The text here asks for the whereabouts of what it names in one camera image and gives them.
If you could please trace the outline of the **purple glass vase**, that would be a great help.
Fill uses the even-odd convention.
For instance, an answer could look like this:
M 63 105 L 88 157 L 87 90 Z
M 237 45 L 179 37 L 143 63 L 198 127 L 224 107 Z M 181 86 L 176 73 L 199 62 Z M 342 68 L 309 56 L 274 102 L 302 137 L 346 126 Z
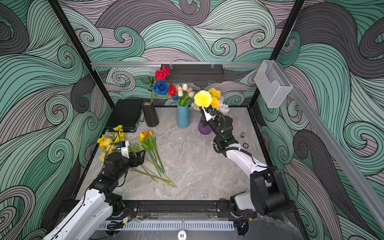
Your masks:
M 198 131 L 202 135 L 209 135 L 212 132 L 211 127 L 208 125 L 207 121 L 201 119 L 198 124 Z

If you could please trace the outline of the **orange yellow tulip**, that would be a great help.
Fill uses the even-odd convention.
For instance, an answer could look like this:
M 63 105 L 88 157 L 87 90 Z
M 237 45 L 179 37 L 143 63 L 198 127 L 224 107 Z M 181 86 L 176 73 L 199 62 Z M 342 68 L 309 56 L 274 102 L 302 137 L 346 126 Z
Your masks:
M 144 135 L 146 144 L 149 147 L 149 150 L 153 156 L 153 162 L 156 165 L 159 174 L 165 174 L 166 171 L 157 149 L 156 137 L 153 135 L 152 131 L 145 131 Z

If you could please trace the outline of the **pale yellow blossom spray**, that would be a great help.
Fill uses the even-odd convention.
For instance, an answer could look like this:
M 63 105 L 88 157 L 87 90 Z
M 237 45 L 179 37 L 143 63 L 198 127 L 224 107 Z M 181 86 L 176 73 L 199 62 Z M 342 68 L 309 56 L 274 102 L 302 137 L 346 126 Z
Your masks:
M 103 150 L 100 159 L 103 163 L 106 163 L 107 157 L 109 157 L 112 153 L 120 152 L 117 149 L 117 144 L 120 141 L 127 141 L 125 139 L 125 133 L 118 132 L 115 133 L 115 135 L 110 135 L 109 137 L 102 136 L 98 139 L 98 144 L 100 145 L 100 148 Z M 140 141 L 138 143 L 135 143 L 134 145 L 129 145 L 129 152 L 139 152 L 141 150 L 144 150 L 141 146 Z

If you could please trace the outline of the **single yellow tulip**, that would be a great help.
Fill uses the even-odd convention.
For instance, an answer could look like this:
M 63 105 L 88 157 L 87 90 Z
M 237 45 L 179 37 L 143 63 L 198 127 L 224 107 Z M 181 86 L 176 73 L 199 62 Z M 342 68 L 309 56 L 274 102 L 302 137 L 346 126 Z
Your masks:
M 157 140 L 156 140 L 156 137 L 153 135 L 153 132 L 151 130 L 148 131 L 148 138 L 149 138 L 149 142 L 151 145 L 151 149 L 154 152 L 155 158 L 157 159 L 157 165 L 160 167 L 161 173 L 165 174 L 166 171 L 165 171 L 163 162 L 160 158 L 160 155 L 159 155 L 159 152 L 157 149 Z

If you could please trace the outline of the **yellow ranunculus stem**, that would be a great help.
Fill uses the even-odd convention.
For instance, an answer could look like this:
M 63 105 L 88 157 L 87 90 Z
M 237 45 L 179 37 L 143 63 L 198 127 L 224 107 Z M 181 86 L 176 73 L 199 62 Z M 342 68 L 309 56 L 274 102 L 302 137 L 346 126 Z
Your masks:
M 138 160 L 139 167 L 132 167 L 131 172 L 136 172 L 150 177 L 153 181 L 161 181 L 166 185 L 176 188 L 177 185 L 167 176 L 166 169 L 160 157 L 157 139 L 151 130 L 139 133 L 138 142 L 130 144 L 125 138 L 123 126 L 119 125 L 113 130 L 113 143 L 108 147 L 108 152 L 120 151 L 124 157 Z

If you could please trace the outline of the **teal ceramic vase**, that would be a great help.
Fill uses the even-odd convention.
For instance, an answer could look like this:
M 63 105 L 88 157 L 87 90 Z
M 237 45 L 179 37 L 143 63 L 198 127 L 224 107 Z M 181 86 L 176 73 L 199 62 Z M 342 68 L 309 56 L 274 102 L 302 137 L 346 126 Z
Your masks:
M 182 129 L 190 125 L 189 106 L 177 106 L 177 125 Z

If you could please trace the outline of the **black cylindrical vase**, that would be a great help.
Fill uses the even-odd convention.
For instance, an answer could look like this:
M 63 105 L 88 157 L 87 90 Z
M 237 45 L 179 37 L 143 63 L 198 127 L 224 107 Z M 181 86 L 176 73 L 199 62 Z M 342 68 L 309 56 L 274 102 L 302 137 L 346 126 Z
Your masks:
M 151 104 L 150 100 L 145 100 L 142 102 L 142 109 L 147 126 L 156 127 L 159 124 L 159 118 L 155 106 Z

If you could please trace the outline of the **yellow flower bunch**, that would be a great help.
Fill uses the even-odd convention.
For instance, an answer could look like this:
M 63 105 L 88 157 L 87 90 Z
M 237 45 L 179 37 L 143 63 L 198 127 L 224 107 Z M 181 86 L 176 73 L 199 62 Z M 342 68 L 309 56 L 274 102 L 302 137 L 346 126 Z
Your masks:
M 145 166 L 147 170 L 150 172 L 150 174 L 153 175 L 153 177 L 157 180 L 156 182 L 161 181 L 172 188 L 177 188 L 177 185 L 166 174 L 159 175 L 154 165 L 153 165 L 154 166 L 153 168 L 155 169 L 155 171 L 152 171 L 152 169 L 150 167 L 147 167 L 146 165 L 143 165 L 143 166 Z M 141 167 L 130 168 L 129 171 L 147 176 L 145 171 Z

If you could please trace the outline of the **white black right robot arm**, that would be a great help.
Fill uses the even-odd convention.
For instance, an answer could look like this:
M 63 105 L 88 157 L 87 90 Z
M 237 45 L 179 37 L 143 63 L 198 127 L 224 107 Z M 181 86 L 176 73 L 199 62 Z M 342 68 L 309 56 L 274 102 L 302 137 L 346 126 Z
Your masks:
M 282 172 L 258 161 L 233 136 L 233 119 L 216 110 L 201 108 L 204 127 L 209 127 L 215 138 L 216 153 L 233 161 L 250 179 L 250 191 L 231 197 L 238 212 L 253 211 L 266 215 L 289 201 Z

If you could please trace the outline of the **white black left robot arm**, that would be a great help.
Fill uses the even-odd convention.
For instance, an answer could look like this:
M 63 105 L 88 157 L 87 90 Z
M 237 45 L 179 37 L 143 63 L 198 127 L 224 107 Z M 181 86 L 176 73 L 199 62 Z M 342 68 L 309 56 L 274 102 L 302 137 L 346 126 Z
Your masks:
M 83 198 L 44 240 L 87 240 L 110 216 L 123 213 L 122 196 L 114 194 L 120 178 L 144 163 L 146 151 L 114 152 L 105 157 L 104 170 L 90 184 Z

